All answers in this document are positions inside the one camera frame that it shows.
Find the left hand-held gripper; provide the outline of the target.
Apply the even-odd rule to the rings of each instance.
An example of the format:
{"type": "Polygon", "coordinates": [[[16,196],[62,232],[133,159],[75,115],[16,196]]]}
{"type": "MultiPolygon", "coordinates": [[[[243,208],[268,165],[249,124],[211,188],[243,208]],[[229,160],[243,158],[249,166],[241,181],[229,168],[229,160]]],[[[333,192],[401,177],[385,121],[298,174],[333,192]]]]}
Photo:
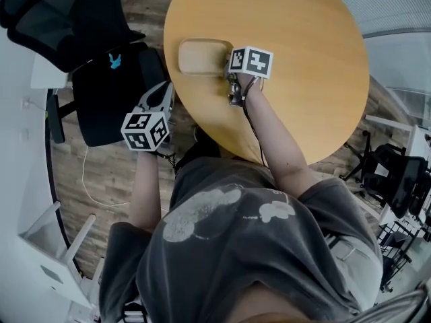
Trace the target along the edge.
{"type": "Polygon", "coordinates": [[[173,98],[173,83],[163,81],[142,95],[138,108],[126,114],[121,134],[130,150],[155,152],[170,147],[173,98]]]}

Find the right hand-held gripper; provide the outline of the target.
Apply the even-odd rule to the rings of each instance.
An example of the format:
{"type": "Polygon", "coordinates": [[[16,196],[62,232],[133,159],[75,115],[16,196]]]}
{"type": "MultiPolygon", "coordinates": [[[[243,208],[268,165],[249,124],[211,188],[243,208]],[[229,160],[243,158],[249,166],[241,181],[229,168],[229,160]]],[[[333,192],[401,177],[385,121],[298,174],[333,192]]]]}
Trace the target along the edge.
{"type": "Polygon", "coordinates": [[[231,106],[243,107],[250,88],[270,78],[273,53],[251,46],[234,48],[226,53],[223,77],[230,85],[231,106]]]}

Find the person's left forearm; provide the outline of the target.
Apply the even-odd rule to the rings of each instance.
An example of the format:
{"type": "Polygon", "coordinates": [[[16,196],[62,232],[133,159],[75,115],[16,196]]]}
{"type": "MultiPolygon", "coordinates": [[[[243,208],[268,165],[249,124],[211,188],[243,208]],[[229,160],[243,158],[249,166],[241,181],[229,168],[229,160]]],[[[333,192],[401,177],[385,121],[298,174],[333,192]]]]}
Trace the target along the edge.
{"type": "Polygon", "coordinates": [[[161,220],[158,160],[139,152],[129,205],[129,223],[152,233],[161,220]]]}

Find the person's right forearm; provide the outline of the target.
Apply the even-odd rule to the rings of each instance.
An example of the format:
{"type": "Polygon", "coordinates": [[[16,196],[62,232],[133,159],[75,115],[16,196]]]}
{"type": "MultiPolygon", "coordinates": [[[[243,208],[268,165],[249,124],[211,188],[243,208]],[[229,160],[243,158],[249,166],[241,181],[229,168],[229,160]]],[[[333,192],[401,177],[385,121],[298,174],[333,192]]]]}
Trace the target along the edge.
{"type": "Polygon", "coordinates": [[[263,95],[260,81],[248,91],[245,108],[277,187],[298,198],[318,180],[299,145],[263,95]]]}

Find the person's black shoe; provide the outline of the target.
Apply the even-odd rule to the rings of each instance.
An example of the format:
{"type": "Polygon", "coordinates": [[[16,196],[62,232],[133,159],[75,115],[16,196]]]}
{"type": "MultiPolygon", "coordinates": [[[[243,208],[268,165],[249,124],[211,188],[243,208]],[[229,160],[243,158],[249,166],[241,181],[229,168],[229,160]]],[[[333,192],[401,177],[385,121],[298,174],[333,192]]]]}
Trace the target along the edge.
{"type": "Polygon", "coordinates": [[[220,157],[218,144],[200,127],[194,131],[195,144],[185,153],[182,160],[189,163],[200,157],[220,157]]]}

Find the round wooden table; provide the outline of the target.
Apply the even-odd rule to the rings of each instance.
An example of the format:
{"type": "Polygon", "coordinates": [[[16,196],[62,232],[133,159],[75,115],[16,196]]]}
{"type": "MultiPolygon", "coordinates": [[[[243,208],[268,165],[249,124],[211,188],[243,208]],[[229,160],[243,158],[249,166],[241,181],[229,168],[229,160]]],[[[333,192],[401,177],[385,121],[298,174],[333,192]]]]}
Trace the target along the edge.
{"type": "Polygon", "coordinates": [[[219,145],[259,162],[257,140],[228,84],[184,75],[178,50],[188,38],[225,40],[273,53],[263,93],[309,164],[335,153],[364,111],[368,55],[342,0],[172,0],[164,24],[170,78],[187,112],[219,145]]]}

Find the person's grey printed t-shirt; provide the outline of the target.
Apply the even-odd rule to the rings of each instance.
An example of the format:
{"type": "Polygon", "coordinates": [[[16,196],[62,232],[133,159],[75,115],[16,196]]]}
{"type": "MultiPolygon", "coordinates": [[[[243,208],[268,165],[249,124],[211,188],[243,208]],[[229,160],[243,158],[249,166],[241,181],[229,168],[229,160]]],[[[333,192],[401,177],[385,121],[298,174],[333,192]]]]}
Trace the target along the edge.
{"type": "Polygon", "coordinates": [[[266,168],[200,157],[178,173],[170,212],[152,233],[124,222],[111,227],[102,323],[119,323],[134,299],[151,323],[222,323],[256,284],[313,320],[346,320],[362,311],[329,249],[337,236],[359,239],[382,260],[343,181],[321,180],[294,198],[266,168]]]}

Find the white table leg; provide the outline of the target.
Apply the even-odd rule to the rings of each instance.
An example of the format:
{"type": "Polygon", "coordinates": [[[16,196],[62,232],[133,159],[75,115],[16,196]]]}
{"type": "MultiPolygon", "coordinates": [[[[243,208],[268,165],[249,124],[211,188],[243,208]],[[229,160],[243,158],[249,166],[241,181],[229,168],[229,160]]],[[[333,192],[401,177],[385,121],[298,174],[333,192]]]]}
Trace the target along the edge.
{"type": "Polygon", "coordinates": [[[401,122],[396,122],[394,120],[388,120],[388,119],[385,119],[385,118],[381,118],[381,117],[377,117],[377,116],[373,116],[373,115],[369,115],[369,114],[366,114],[364,118],[367,121],[379,123],[379,124],[385,125],[387,127],[399,129],[399,130],[402,130],[402,131],[407,131],[409,133],[412,132],[415,129],[414,126],[411,126],[411,125],[408,125],[408,124],[403,124],[401,122]]]}

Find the black mesh office chair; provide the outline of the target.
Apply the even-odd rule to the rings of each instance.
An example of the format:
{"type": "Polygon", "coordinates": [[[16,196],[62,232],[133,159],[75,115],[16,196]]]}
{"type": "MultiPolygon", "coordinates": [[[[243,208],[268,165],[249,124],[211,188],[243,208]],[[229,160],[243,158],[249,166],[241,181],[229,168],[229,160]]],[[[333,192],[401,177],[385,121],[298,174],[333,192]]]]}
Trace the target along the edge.
{"type": "Polygon", "coordinates": [[[405,148],[390,143],[372,149],[370,133],[363,131],[362,134],[366,137],[363,152],[344,144],[359,159],[359,164],[340,178],[347,181],[354,177],[382,207],[389,206],[398,219],[406,213],[418,215],[431,189],[428,161],[407,155],[405,148]]]}

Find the person's light grey trousers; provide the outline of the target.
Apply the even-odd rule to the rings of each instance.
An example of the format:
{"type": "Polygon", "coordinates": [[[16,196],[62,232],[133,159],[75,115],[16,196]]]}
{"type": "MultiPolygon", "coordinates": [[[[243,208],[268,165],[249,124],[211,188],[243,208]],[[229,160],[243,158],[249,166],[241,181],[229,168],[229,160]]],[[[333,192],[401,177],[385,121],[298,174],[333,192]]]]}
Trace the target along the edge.
{"type": "Polygon", "coordinates": [[[364,242],[350,236],[337,236],[328,244],[332,257],[349,292],[361,311],[371,308],[383,277],[383,261],[364,242]]]}

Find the white desk frame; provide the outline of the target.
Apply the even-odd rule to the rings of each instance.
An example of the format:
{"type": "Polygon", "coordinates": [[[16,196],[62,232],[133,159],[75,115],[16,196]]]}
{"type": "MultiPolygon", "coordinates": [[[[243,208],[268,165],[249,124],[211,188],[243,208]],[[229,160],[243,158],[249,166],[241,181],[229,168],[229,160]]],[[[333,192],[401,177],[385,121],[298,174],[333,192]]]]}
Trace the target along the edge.
{"type": "Polygon", "coordinates": [[[91,314],[86,321],[94,323],[94,320],[100,316],[98,313],[98,292],[104,259],[99,260],[92,279],[81,276],[78,270],[73,269],[73,259],[95,223],[96,216],[94,214],[88,216],[70,247],[64,250],[57,250],[52,253],[48,251],[46,246],[30,239],[42,229],[49,218],[56,215],[60,206],[59,201],[54,202],[29,230],[18,236],[18,241],[23,250],[24,259],[36,278],[41,280],[49,289],[70,300],[72,304],[88,309],[91,314]]]}

